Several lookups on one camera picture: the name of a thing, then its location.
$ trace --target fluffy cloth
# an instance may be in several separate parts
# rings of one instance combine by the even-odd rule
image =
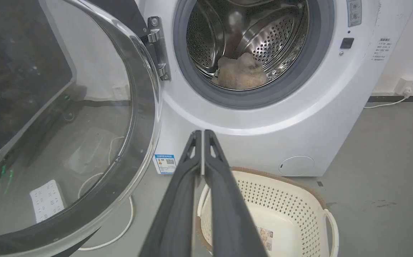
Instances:
[[[262,70],[262,64],[249,52],[238,59],[221,57],[218,60],[219,75],[213,78],[213,83],[230,89],[251,89],[268,82],[267,75]]]

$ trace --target brown basket rim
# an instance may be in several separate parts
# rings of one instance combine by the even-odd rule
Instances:
[[[324,202],[324,200],[322,199],[322,197],[316,191],[314,191],[314,189],[312,189],[311,187],[307,187],[306,185],[300,184],[298,182],[295,182],[292,179],[288,179],[286,177],[280,177],[280,176],[277,176],[277,175],[274,175],[274,174],[270,174],[268,172],[257,171],[257,170],[253,170],[253,169],[243,168],[243,167],[231,167],[230,169],[231,169],[231,171],[241,171],[241,172],[255,174],[255,175],[259,175],[259,176],[263,176],[263,177],[269,177],[269,178],[272,178],[272,179],[276,179],[276,180],[294,185],[296,187],[300,187],[300,188],[308,191],[310,194],[312,194],[316,198],[316,200],[318,200],[318,202],[321,205],[323,210],[328,209],[327,205]],[[203,236],[200,216],[197,216],[195,218],[195,230],[197,231],[197,236],[199,237],[200,242],[203,244],[203,246],[206,249],[208,249],[208,251],[212,252],[213,247],[211,246],[211,244],[209,244],[207,242],[207,240],[205,239],[205,236]]]

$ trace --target gray floor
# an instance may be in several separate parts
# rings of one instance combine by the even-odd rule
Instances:
[[[169,180],[151,166],[133,193],[130,230],[108,247],[73,256],[137,256]],[[328,203],[339,226],[339,256],[413,256],[413,103],[364,110],[326,174],[298,181]],[[87,245],[119,234],[129,209],[117,210]],[[210,256],[198,241],[195,256]]]

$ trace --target door hinge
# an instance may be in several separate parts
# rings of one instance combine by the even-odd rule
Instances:
[[[148,29],[148,42],[154,45],[156,51],[155,65],[157,68],[157,75],[161,80],[171,80],[164,31],[162,30],[162,20],[159,16],[148,18]]]

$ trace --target open door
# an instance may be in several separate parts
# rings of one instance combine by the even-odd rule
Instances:
[[[160,71],[134,21],[85,0],[0,0],[0,255],[82,241],[151,163]]]

